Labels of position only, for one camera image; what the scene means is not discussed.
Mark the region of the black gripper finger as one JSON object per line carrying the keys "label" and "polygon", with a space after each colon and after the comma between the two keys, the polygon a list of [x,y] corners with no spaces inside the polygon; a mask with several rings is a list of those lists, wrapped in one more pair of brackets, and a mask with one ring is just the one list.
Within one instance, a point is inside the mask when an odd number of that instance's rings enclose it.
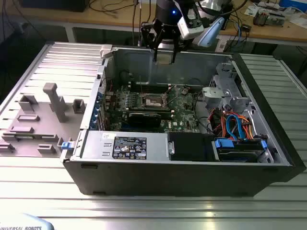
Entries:
{"label": "black gripper finger", "polygon": [[170,34],[173,40],[173,55],[171,58],[171,64],[175,62],[177,53],[181,51],[185,51],[190,46],[190,40],[184,40],[181,38],[181,33],[177,27],[171,26],[170,27]]}
{"label": "black gripper finger", "polygon": [[165,35],[165,24],[160,21],[143,23],[141,26],[141,33],[145,46],[154,51],[153,62],[156,62],[158,47]]}

